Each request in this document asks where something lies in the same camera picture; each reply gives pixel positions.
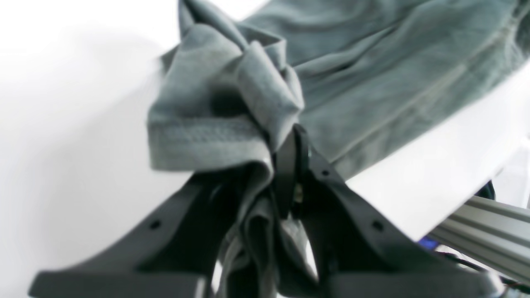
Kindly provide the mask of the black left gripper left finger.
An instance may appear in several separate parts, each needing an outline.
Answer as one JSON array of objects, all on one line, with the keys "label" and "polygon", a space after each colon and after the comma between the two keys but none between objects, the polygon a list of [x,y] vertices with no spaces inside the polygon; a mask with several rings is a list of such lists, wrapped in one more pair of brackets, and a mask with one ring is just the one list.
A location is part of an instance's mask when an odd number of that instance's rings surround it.
[{"label": "black left gripper left finger", "polygon": [[206,298],[249,166],[201,172],[116,243],[36,275],[33,298]]}]

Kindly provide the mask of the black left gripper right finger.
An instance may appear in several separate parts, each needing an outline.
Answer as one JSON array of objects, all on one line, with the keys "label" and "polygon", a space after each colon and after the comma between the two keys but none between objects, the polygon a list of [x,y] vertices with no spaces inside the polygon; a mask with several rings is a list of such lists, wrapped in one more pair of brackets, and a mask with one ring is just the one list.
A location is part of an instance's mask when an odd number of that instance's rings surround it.
[{"label": "black left gripper right finger", "polygon": [[273,158],[281,219],[306,230],[320,298],[499,298],[500,278],[418,245],[348,188],[294,125]]}]

